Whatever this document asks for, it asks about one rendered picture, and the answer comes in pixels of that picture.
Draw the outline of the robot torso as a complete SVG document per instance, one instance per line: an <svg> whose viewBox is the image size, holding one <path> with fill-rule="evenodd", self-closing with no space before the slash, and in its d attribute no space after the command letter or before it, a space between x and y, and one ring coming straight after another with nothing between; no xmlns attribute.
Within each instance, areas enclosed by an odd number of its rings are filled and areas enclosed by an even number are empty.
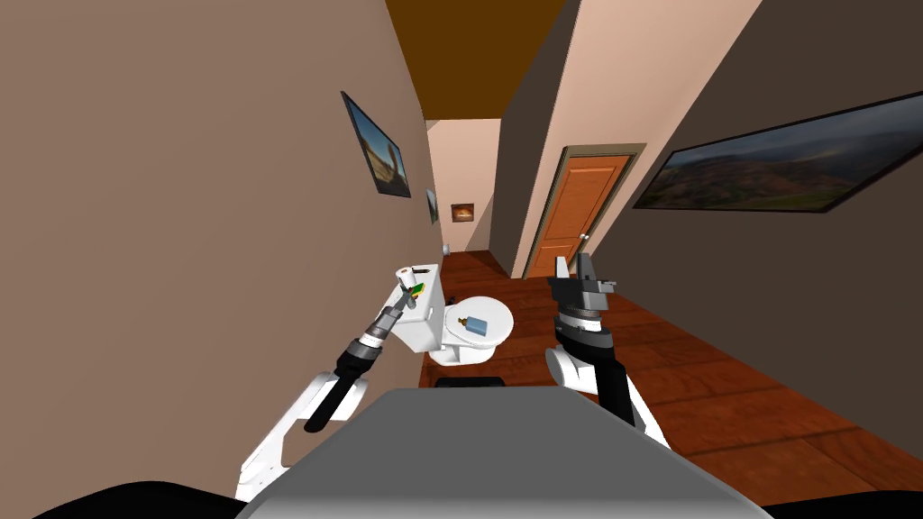
<svg viewBox="0 0 923 519"><path fill-rule="evenodd" d="M565 387L394 388L237 519L771 519Z"/></svg>

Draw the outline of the wide landscape wall picture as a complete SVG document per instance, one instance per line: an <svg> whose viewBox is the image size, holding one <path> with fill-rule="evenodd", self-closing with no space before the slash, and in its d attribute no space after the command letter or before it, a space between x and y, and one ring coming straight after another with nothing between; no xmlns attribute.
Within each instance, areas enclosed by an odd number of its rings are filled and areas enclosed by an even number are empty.
<svg viewBox="0 0 923 519"><path fill-rule="evenodd" d="M923 153L923 91L669 153L634 208L824 214Z"/></svg>

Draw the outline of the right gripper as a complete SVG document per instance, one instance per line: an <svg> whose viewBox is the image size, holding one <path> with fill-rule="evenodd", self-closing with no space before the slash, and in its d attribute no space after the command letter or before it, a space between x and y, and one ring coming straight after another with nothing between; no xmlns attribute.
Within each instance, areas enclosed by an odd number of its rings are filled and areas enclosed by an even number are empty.
<svg viewBox="0 0 923 519"><path fill-rule="evenodd" d="M565 256L555 258L555 277L546 278L552 299L561 313L588 314L608 310L608 294L616 283L598 280L590 255L581 252L576 259L576 278L570 278L570 265Z"/></svg>

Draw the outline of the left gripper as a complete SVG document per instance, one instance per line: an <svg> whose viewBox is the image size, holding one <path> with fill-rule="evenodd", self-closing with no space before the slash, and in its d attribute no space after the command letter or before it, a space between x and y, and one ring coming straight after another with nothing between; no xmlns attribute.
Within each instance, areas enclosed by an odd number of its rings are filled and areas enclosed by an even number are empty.
<svg viewBox="0 0 923 519"><path fill-rule="evenodd" d="M415 309L417 306L416 301L420 297L418 291L411 292L410 288L401 280L398 281L398 290L398 300L391 305L386 305L379 315L378 327L385 331L390 331L394 327L406 307L411 310Z"/></svg>

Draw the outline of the orange panelled door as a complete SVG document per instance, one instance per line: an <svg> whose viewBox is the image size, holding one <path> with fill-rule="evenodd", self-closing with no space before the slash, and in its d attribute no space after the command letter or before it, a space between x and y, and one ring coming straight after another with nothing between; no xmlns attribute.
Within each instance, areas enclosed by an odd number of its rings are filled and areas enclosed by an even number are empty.
<svg viewBox="0 0 923 519"><path fill-rule="evenodd" d="M554 275L556 257L573 261L588 241L580 235L590 234L633 157L577 156L564 161L525 270L527 278Z"/></svg>

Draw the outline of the blue and brown wall picture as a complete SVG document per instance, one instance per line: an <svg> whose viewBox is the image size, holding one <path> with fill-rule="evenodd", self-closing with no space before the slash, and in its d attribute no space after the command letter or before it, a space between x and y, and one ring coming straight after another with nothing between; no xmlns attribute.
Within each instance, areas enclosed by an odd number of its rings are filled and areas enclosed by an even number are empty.
<svg viewBox="0 0 923 519"><path fill-rule="evenodd" d="M341 96L377 191L382 195L411 198L399 147L345 91Z"/></svg>

